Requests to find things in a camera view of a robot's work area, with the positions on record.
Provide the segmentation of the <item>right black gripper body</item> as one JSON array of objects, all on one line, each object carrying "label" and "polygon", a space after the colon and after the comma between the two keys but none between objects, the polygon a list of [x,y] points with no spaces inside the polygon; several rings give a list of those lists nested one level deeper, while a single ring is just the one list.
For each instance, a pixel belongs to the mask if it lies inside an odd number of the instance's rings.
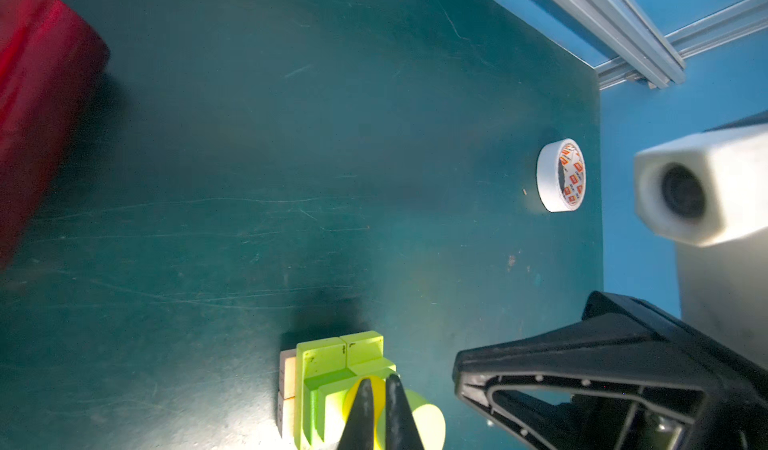
[{"label": "right black gripper body", "polygon": [[648,329],[562,329],[497,350],[497,422],[534,449],[764,449],[741,373]]}]

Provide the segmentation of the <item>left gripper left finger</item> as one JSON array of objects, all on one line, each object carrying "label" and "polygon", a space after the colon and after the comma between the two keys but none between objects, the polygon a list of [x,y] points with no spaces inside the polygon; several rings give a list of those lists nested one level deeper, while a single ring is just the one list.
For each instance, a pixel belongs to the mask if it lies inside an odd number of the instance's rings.
[{"label": "left gripper left finger", "polygon": [[338,450],[372,450],[374,448],[375,402],[371,381],[363,379],[348,414]]}]

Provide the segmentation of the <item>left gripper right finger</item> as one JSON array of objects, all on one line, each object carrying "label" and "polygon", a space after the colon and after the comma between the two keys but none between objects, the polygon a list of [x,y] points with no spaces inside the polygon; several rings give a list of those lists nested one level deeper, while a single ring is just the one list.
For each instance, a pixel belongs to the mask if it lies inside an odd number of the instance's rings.
[{"label": "left gripper right finger", "polygon": [[386,450],[423,450],[424,445],[413,418],[405,388],[397,374],[391,374],[385,384]]}]

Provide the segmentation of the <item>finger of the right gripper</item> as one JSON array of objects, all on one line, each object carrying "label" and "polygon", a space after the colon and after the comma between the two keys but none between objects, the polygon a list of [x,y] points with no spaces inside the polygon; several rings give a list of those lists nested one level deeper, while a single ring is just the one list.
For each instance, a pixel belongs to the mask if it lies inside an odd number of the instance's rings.
[{"label": "finger of the right gripper", "polygon": [[704,449],[716,442],[713,375],[639,318],[590,297],[582,321],[464,350],[456,396],[530,449]]}]

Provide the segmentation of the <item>green cylinder block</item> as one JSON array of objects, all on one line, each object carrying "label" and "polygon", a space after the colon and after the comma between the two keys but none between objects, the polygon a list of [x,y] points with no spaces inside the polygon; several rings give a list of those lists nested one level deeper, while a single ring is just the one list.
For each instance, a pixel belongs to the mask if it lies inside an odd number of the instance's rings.
[{"label": "green cylinder block", "polygon": [[442,411],[415,391],[407,389],[405,393],[424,449],[443,450],[446,420]]}]

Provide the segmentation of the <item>yellow cylinder block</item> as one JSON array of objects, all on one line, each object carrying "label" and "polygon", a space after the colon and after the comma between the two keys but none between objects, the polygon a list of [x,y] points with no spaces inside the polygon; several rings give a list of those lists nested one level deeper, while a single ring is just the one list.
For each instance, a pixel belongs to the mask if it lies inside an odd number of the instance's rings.
[{"label": "yellow cylinder block", "polygon": [[349,391],[345,405],[345,424],[337,448],[383,449],[385,380],[377,376],[361,379]]}]

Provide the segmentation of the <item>small green cube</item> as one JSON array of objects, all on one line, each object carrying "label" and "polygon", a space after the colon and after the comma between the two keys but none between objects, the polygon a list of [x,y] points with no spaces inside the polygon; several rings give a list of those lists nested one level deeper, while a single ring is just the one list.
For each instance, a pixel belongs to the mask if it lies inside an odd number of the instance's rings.
[{"label": "small green cube", "polygon": [[344,401],[359,377],[349,369],[303,381],[302,430],[310,448],[336,443],[344,428]]}]

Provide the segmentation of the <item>natural wood block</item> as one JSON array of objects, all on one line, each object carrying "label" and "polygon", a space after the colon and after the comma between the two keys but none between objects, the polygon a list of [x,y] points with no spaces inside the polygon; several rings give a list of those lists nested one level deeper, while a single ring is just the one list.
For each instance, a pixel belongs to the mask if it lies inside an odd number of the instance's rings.
[{"label": "natural wood block", "polygon": [[294,444],[295,398],[284,397],[282,393],[277,398],[277,428],[283,441]]},{"label": "natural wood block", "polygon": [[280,352],[279,394],[282,400],[292,399],[296,393],[296,349]]}]

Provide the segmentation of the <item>long green block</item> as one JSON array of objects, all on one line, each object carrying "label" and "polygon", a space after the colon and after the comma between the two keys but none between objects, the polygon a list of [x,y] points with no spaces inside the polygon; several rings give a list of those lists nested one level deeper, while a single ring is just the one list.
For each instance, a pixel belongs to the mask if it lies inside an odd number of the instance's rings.
[{"label": "long green block", "polygon": [[386,378],[396,372],[396,365],[384,356],[384,337],[366,331],[340,337],[346,347],[346,367],[355,375]]},{"label": "long green block", "polygon": [[304,435],[303,404],[306,400],[304,381],[346,367],[346,344],[339,337],[299,343],[296,347],[294,442],[297,449],[308,449]]}]

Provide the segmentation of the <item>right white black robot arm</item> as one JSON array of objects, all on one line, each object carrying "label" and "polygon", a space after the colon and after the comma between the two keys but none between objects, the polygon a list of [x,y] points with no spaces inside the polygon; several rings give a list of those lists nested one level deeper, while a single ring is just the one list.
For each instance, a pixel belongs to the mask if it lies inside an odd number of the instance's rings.
[{"label": "right white black robot arm", "polygon": [[767,445],[767,116],[646,149],[635,209],[681,314],[592,293],[579,323],[456,356],[457,397],[532,449]]}]

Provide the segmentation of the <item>white tape roll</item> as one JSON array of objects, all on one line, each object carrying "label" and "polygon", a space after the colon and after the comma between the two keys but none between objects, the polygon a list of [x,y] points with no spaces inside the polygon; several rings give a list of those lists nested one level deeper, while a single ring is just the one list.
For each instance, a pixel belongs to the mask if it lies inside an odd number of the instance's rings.
[{"label": "white tape roll", "polygon": [[552,213],[577,210],[586,192],[586,163],[578,144],[563,139],[539,152],[536,184],[545,209]]}]

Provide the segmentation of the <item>red metal bottle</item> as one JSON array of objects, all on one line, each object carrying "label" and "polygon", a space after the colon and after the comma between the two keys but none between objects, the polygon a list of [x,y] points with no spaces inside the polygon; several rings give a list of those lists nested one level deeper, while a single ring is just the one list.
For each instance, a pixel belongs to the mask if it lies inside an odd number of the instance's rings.
[{"label": "red metal bottle", "polygon": [[62,0],[1,0],[1,264],[60,165],[110,57]]}]

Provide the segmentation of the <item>aluminium frame right post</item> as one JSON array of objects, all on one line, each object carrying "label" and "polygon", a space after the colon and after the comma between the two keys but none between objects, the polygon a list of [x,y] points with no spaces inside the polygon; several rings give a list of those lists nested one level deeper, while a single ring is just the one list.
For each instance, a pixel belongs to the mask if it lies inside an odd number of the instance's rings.
[{"label": "aluminium frame right post", "polygon": [[634,0],[552,0],[658,88],[686,80],[685,62]]}]

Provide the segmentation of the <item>aluminium frame rear bar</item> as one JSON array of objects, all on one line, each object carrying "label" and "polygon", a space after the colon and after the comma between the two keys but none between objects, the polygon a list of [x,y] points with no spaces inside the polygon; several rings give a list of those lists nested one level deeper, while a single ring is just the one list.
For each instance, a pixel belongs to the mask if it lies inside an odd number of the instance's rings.
[{"label": "aluminium frame rear bar", "polygon": [[[741,0],[669,33],[666,38],[687,61],[766,29],[767,0]],[[620,57],[604,62],[595,70],[601,91],[627,82],[639,82],[655,88]]]}]

